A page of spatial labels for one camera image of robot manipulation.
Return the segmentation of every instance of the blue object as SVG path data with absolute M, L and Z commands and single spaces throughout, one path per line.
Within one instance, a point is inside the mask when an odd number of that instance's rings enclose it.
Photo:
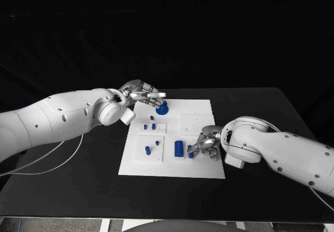
M 162 102 L 159 108 L 155 109 L 158 115 L 165 115 L 168 113 L 167 101 Z
M 151 151 L 149 151 L 149 147 L 145 146 L 145 154 L 149 155 L 151 154 Z
M 184 157 L 183 155 L 183 141 L 175 141 L 175 157 Z
M 190 158 L 190 159 L 193 159 L 193 152 L 191 152 L 191 153 L 188 153 L 188 155 L 187 155 L 187 156 L 188 156 L 188 158 Z

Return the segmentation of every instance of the white platform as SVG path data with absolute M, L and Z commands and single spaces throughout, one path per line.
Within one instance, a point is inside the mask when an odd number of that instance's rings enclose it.
M 141 102 L 135 103 L 134 113 L 136 116 L 128 128 L 118 174 L 224 179 L 220 151 L 217 152 L 217 161 L 203 155 L 201 151 L 194 159 L 187 158 L 187 146 L 195 144 L 201 127 L 214 125 L 210 100 L 171 99 L 165 101 L 168 106 L 165 115 L 158 115 L 154 107 Z M 149 128 L 152 123 L 155 125 L 165 124 L 165 127 L 161 127 L 161 130 L 144 131 L 144 124 Z M 138 145 L 144 136 L 164 138 L 158 145 L 162 147 L 162 162 L 154 158 L 154 162 L 135 159 L 145 154 L 147 145 L 141 144 L 141 148 Z M 174 142 L 177 140 L 184 142 L 184 159 L 174 158 Z M 155 137 L 151 138 L 148 146 L 157 150 Z

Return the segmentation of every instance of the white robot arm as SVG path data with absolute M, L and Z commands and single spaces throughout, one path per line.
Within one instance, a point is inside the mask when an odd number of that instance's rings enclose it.
M 226 164 L 243 168 L 244 162 L 257 163 L 263 157 L 272 170 L 334 197 L 332 148 L 292 133 L 267 133 L 269 125 L 266 121 L 244 116 L 223 128 L 207 126 L 187 152 L 201 149 L 203 154 L 214 159 L 214 150 L 208 150 L 221 143 Z
M 116 89 L 98 88 L 49 96 L 30 106 L 0 114 L 0 162 L 23 150 L 87 133 L 98 125 L 135 118 L 135 101 L 159 108 L 165 93 L 141 80 Z

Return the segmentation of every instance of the black table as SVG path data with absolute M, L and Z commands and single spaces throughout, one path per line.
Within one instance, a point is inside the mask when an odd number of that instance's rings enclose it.
M 240 116 L 269 121 L 282 131 L 314 139 L 279 89 L 165 89 L 168 99 L 210 99 L 216 125 Z M 118 121 L 83 135 L 72 160 L 41 175 L 13 175 L 0 193 L 0 215 L 70 218 L 155 218 L 223 221 L 334 223 L 334 212 L 309 188 L 273 172 L 260 161 L 237 169 L 226 164 L 226 179 L 121 176 L 128 126 Z M 80 137 L 24 172 L 57 166 L 72 155 Z M 31 148 L 21 164 L 56 144 Z M 326 202 L 334 200 L 324 194 Z

